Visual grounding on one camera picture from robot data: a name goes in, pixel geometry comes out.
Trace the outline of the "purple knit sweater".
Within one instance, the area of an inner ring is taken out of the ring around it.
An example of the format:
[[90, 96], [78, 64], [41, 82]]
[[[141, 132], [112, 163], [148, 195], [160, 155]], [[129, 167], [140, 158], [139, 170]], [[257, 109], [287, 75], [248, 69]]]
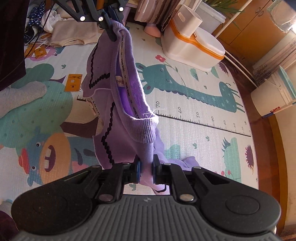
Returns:
[[102, 130], [93, 136], [95, 155], [104, 169], [123, 162], [141, 162], [141, 185], [155, 193], [164, 185], [156, 185], [152, 177], [153, 157], [161, 163], [179, 165], [190, 171], [198, 162], [194, 157], [168, 159], [157, 128], [159, 119], [145, 100], [135, 66], [132, 37], [125, 26], [112, 21], [116, 40], [103, 32], [87, 61], [87, 74], [82, 82], [84, 98], [103, 122]]

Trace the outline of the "beige folded cloth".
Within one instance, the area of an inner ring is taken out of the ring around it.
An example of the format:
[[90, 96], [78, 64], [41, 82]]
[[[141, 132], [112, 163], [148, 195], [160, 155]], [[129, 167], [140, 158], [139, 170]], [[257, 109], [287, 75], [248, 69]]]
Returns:
[[103, 30], [94, 22], [58, 21], [49, 44], [56, 47], [94, 44], [97, 43], [102, 32]]

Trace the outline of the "pink stool foot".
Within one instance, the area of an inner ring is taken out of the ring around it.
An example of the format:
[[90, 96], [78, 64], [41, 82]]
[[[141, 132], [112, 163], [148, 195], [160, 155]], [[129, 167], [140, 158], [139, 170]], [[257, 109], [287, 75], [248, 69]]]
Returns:
[[160, 38], [161, 37], [161, 32], [156, 26], [156, 24], [152, 23], [147, 23], [147, 25], [144, 28], [144, 32], [147, 33], [150, 36]]

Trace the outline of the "orange paper tag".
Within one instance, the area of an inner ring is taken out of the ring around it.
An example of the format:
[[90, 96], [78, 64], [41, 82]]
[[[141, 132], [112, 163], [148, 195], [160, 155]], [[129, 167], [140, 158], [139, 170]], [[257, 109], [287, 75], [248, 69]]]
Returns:
[[82, 77], [83, 77], [82, 74], [69, 74], [66, 81], [65, 91], [79, 92], [81, 87]]

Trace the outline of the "white orange storage box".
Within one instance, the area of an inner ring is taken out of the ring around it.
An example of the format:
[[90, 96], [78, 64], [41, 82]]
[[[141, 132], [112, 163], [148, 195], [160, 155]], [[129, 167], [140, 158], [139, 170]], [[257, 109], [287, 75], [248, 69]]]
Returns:
[[211, 33], [199, 27], [200, 16], [182, 5], [161, 36], [164, 54], [180, 63], [209, 72], [225, 56], [223, 45]]

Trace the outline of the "white plastic bucket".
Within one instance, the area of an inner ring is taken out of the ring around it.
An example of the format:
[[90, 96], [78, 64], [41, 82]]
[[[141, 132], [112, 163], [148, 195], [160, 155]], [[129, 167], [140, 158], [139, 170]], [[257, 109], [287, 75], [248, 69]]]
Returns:
[[226, 20], [224, 15], [203, 1], [199, 4], [195, 13], [202, 19], [200, 28], [206, 30], [208, 33], [213, 33], [221, 24], [225, 23]]

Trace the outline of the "blue white pole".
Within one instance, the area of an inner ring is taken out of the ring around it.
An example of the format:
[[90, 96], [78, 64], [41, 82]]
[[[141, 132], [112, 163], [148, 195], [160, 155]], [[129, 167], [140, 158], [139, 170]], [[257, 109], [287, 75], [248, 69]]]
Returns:
[[272, 116], [272, 115], [274, 115], [276, 113], [279, 113], [279, 112], [281, 112], [281, 111], [283, 111], [283, 110], [285, 110], [285, 109], [287, 109], [287, 108], [289, 108], [289, 107], [291, 107], [291, 106], [293, 106], [295, 104], [296, 104], [296, 102], [293, 102], [293, 103], [290, 103], [288, 105], [285, 105], [284, 107], [281, 107], [281, 108], [278, 107], [278, 108], [272, 110], [270, 113], [264, 115], [263, 118], [267, 118], [267, 117]]

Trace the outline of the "grey socked foot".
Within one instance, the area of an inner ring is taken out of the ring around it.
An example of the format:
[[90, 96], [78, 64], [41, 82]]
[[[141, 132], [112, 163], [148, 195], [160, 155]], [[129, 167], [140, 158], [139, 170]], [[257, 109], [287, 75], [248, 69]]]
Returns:
[[5, 88], [1, 91], [1, 118], [13, 109], [33, 102], [43, 97], [46, 93], [46, 85], [38, 81], [30, 82], [21, 88]]

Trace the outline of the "green potted plant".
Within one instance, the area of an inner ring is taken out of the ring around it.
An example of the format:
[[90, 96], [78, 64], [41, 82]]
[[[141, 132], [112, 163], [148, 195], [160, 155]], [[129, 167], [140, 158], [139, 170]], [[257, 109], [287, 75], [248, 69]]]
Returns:
[[222, 14], [240, 12], [239, 9], [233, 6], [238, 3], [235, 0], [204, 0], [203, 2]]

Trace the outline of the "white round bin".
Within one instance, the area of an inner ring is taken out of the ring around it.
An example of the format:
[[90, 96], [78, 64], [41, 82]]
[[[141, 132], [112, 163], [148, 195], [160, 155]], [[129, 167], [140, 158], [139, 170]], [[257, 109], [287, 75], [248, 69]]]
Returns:
[[264, 116], [278, 107], [295, 102], [295, 87], [286, 71], [278, 66], [269, 78], [251, 92], [251, 99], [257, 112]]

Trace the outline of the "wooden orange cabinet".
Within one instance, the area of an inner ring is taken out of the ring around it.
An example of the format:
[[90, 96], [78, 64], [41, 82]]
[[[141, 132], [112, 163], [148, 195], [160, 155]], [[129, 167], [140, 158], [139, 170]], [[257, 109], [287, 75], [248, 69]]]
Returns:
[[272, 1], [252, 1], [218, 36], [224, 48], [243, 64], [255, 65], [287, 34], [272, 22]]

